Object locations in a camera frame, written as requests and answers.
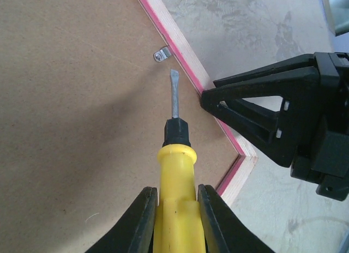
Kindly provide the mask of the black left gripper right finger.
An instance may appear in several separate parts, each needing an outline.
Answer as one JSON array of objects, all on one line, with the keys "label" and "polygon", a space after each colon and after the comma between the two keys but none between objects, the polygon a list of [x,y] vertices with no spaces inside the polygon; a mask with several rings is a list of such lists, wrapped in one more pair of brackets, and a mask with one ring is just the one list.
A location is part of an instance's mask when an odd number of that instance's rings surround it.
[{"label": "black left gripper right finger", "polygon": [[207,252],[273,252],[234,214],[211,185],[198,186]]}]

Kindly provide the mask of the pink wooden photo frame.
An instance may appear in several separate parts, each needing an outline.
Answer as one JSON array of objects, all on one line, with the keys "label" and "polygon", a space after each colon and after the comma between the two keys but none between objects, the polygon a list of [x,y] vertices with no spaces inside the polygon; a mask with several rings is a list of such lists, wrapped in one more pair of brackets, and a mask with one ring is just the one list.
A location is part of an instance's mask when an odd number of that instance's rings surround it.
[{"label": "pink wooden photo frame", "polygon": [[84,252],[158,186],[163,45],[138,0],[1,0],[1,252]]}]

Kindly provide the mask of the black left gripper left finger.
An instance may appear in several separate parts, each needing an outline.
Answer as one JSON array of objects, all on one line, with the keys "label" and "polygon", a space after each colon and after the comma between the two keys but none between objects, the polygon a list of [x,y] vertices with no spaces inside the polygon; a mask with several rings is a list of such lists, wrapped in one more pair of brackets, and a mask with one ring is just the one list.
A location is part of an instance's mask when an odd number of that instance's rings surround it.
[{"label": "black left gripper left finger", "polygon": [[117,223],[87,252],[152,252],[157,205],[157,188],[143,188]]}]

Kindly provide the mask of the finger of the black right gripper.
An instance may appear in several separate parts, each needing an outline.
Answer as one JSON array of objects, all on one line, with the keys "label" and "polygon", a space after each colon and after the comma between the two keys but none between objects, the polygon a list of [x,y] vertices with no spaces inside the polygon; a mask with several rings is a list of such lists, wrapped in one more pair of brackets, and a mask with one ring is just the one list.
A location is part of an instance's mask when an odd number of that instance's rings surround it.
[{"label": "finger of the black right gripper", "polygon": [[284,61],[276,62],[265,67],[247,71],[241,74],[229,76],[223,79],[213,81],[216,87],[222,87],[232,83],[247,81],[264,77],[268,75],[274,75],[286,71],[296,70],[305,67],[312,67],[315,65],[315,54],[302,54],[296,57],[286,59]]}]

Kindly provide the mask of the aluminium corner post right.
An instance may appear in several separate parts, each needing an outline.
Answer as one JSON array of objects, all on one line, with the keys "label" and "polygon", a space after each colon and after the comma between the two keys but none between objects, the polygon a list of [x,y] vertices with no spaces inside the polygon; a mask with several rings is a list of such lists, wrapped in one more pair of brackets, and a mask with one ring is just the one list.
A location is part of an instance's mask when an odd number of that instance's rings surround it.
[{"label": "aluminium corner post right", "polygon": [[348,33],[348,1],[321,0],[329,30],[337,37]]}]

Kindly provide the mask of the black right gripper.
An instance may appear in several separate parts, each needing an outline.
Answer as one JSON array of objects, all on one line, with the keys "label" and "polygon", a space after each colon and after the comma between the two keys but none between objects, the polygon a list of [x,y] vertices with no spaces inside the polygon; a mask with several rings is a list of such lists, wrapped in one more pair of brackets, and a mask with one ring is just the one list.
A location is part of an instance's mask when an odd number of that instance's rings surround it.
[{"label": "black right gripper", "polygon": [[[291,177],[317,184],[318,195],[344,201],[348,54],[316,52],[314,60],[317,69],[305,67],[204,91],[201,107],[276,164],[289,167],[293,160]],[[273,96],[282,97],[279,111],[247,101]]]}]

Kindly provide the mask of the yellow handled screwdriver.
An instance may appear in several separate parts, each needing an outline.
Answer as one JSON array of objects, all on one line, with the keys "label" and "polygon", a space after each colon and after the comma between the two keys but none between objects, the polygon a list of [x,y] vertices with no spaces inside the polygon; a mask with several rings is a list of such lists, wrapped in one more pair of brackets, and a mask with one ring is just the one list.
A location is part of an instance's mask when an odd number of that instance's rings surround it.
[{"label": "yellow handled screwdriver", "polygon": [[153,252],[206,252],[200,206],[196,198],[194,164],[197,154],[189,141],[188,123],[179,116],[179,72],[170,70],[171,118],[164,127],[160,164],[160,195]]}]

